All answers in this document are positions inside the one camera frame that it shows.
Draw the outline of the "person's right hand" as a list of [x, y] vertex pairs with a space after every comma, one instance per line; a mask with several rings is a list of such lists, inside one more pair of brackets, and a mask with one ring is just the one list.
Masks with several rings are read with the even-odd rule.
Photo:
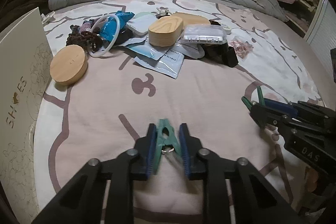
[[308, 167], [306, 174], [306, 189], [309, 193], [316, 190], [318, 178], [318, 172], [315, 169]]

